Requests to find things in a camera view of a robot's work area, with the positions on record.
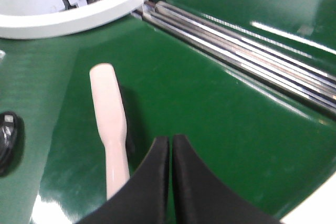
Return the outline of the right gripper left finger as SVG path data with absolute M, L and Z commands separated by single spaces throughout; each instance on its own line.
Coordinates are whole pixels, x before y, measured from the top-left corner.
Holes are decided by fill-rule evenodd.
M 79 223 L 165 223 L 169 190 L 169 138 L 158 136 L 135 173 Z

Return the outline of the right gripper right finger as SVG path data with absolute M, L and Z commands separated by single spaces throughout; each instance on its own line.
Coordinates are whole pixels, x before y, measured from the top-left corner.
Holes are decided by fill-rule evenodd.
M 280 222 L 221 182 L 183 134 L 173 137 L 172 180 L 177 223 Z

